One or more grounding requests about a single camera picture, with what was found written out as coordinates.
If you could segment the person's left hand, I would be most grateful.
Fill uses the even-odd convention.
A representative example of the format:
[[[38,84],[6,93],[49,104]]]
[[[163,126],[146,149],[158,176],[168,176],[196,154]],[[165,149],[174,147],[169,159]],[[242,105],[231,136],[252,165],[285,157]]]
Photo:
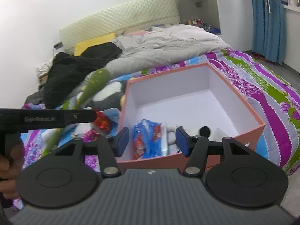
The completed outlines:
[[[10,153],[12,161],[1,156],[1,193],[7,200],[19,198],[16,189],[16,178],[22,171],[25,150],[22,143],[16,144]]]

